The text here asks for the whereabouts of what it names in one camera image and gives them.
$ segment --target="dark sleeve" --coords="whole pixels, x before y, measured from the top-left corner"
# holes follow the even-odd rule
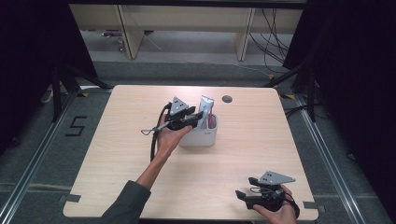
[[[101,223],[139,223],[140,214],[150,194],[145,187],[128,181],[117,200],[103,213]]]

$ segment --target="black hole on table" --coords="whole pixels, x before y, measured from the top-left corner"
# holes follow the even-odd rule
[[[230,102],[232,102],[233,101],[233,97],[231,97],[231,96],[229,96],[229,95],[225,95],[225,96],[223,96],[222,97],[222,101],[224,102],[224,103],[230,103]]]

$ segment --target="wooden table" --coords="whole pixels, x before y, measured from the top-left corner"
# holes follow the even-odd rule
[[[142,218],[263,220],[247,210],[235,190],[248,192],[249,177],[266,171],[294,177],[286,184],[301,208],[300,220],[315,220],[313,202],[282,105],[274,89],[185,86],[117,86],[108,100],[81,165],[67,217],[100,217],[128,180],[149,164],[151,135],[140,131],[157,123],[163,107],[177,96],[199,107],[201,96],[215,99],[219,118],[212,147],[177,147],[163,167]],[[222,97],[229,95],[231,103]]]

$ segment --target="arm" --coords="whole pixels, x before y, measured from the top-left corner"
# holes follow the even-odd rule
[[[281,185],[281,187],[285,190],[286,197],[291,200],[291,191],[284,185]],[[271,212],[258,204],[253,205],[253,209],[262,216],[268,218],[268,221],[266,222],[268,224],[297,224],[294,208],[286,201],[283,202],[282,207],[280,207],[276,212]]]
[[[191,129],[191,126],[178,131],[164,128],[158,134],[157,153],[154,159],[135,182],[128,181],[117,200],[102,215],[101,223],[137,224],[139,222],[140,214],[149,199],[149,190],[180,139]]]

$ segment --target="cable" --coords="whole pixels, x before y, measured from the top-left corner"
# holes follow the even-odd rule
[[[163,113],[165,112],[166,109],[170,109],[172,106],[172,103],[167,104],[166,106],[163,107],[163,110],[161,111],[160,117],[158,118],[157,126],[156,128],[160,127],[161,119],[163,118]],[[152,140],[151,140],[151,151],[150,151],[150,161],[154,159],[155,156],[155,143],[157,142],[159,132],[154,132],[152,135]]]
[[[265,38],[265,36],[262,35],[262,33],[260,33],[260,35],[262,36],[262,38],[266,41],[266,42],[270,42],[267,38]],[[283,50],[289,50],[289,48],[286,47],[280,47],[278,44],[274,44],[272,42],[270,42],[270,45],[277,47],[277,48],[282,48]]]
[[[279,53],[282,56],[282,59],[285,60],[286,54],[283,52],[283,49],[280,47],[280,40],[277,38],[277,31],[276,31],[276,8],[273,8],[273,35],[276,39],[276,43],[279,49]]]
[[[285,113],[286,119],[289,119],[290,116],[291,116],[292,114],[294,114],[295,112],[300,111],[300,110],[303,110],[303,109],[306,109],[306,108],[308,108],[308,105],[300,105],[300,106],[297,106],[297,107],[294,107],[294,108],[287,108],[287,109],[284,109],[284,110],[289,110],[288,112]]]
[[[296,214],[296,217],[298,217],[298,216],[300,215],[300,208],[299,208],[299,206],[297,205],[297,203],[294,201],[293,197],[291,197],[290,194],[288,194],[287,192],[285,192],[285,194],[286,194],[286,195],[289,195],[289,197],[291,198],[291,200],[287,199],[286,196],[285,196],[284,200],[285,200],[286,202],[288,202],[288,203],[291,205],[291,207],[294,208],[294,212],[295,212],[295,214]]]
[[[271,30],[271,33],[270,33],[270,35],[269,35],[269,37],[268,37],[268,42],[267,42],[267,44],[265,45],[265,50],[268,50],[268,43],[269,43],[269,41],[271,41],[271,36],[272,36],[272,34],[273,34],[273,32],[272,32],[272,28],[271,28],[271,25],[270,25],[270,23],[268,22],[268,20],[267,20],[267,23],[268,23],[268,27],[270,28],[270,30]],[[267,61],[266,61],[266,57],[265,57],[265,54],[264,54],[264,63],[265,63],[265,66],[267,67],[267,68],[269,68],[268,66],[267,66]]]
[[[266,22],[267,22],[267,24],[268,24],[268,27],[270,28],[271,34],[274,35],[274,38],[276,39],[276,43],[277,43],[278,45],[279,45],[279,44],[282,45],[282,46],[283,46],[284,48],[286,48],[286,49],[289,49],[288,46],[286,46],[285,44],[283,44],[282,41],[280,41],[279,38],[277,38],[277,32],[276,32],[276,9],[273,8],[273,27],[275,27],[275,31],[274,31],[274,28],[271,27],[270,22],[268,21],[267,17],[265,16],[265,12],[264,12],[264,9],[263,9],[263,8],[262,8],[262,15],[264,16],[264,18],[265,18],[265,20],[266,20]]]
[[[253,193],[261,193],[261,194],[274,192],[273,190],[267,188],[250,188],[250,191]]]
[[[273,57],[275,60],[279,61],[280,63],[283,63],[283,60],[279,57],[277,57],[273,52],[269,51],[268,49],[266,49],[265,47],[263,47],[254,37],[252,34],[249,34],[251,39],[253,40],[253,42],[256,44],[256,46],[264,51],[265,53],[269,54],[271,57]]]

